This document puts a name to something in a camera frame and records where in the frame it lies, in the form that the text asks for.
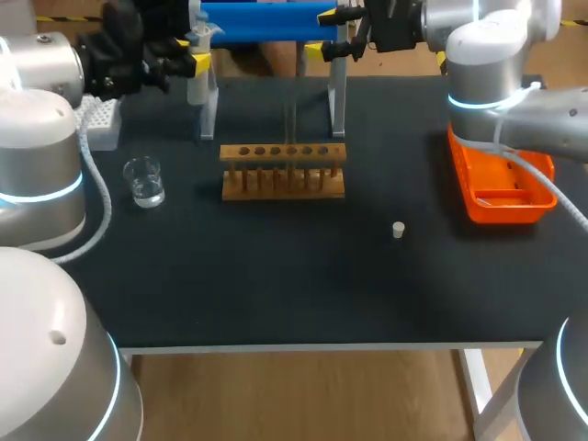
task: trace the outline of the wooden test tube rack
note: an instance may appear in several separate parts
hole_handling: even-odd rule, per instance
[[[343,143],[222,145],[220,160],[229,165],[222,199],[344,198],[341,163],[346,158]],[[305,164],[324,167],[306,168]]]

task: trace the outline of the wooden floor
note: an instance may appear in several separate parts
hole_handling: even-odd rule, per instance
[[[39,15],[94,15],[96,0],[37,0]],[[586,0],[564,0],[564,17],[588,18]],[[43,25],[74,36],[84,25]],[[225,75],[242,75],[219,53]],[[325,74],[312,64],[309,74]],[[563,28],[535,47],[527,71],[550,87],[588,85],[588,28]],[[435,56],[415,51],[351,63],[352,75],[437,74]],[[497,388],[518,351],[484,351]],[[448,351],[146,356],[141,363],[144,441],[470,440],[469,408]],[[515,424],[503,441],[518,441]]]

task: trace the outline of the orange tray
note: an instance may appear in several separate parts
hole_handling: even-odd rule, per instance
[[[469,217],[476,223],[535,223],[558,200],[519,165],[461,145],[449,128],[449,145]],[[553,181],[555,168],[546,154],[521,157]]]

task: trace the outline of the black tabletop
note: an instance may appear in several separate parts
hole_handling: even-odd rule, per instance
[[[125,101],[119,148],[96,154],[112,225],[65,266],[120,346],[530,341],[588,306],[588,235],[562,207],[532,227],[468,221],[440,77],[348,80],[344,200],[222,202],[219,144],[283,142],[288,87],[222,82],[216,140],[200,145],[181,84]],[[327,115],[325,82],[305,79],[298,141],[326,140]],[[122,178],[140,154],[162,165],[156,209],[135,208]],[[556,166],[588,212],[582,166]],[[102,214],[85,182],[80,241]]]

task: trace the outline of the blue roller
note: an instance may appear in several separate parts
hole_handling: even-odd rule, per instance
[[[336,2],[303,3],[203,3],[209,21],[224,34],[215,45],[265,41],[325,41],[337,39],[335,26],[320,27],[317,16]]]

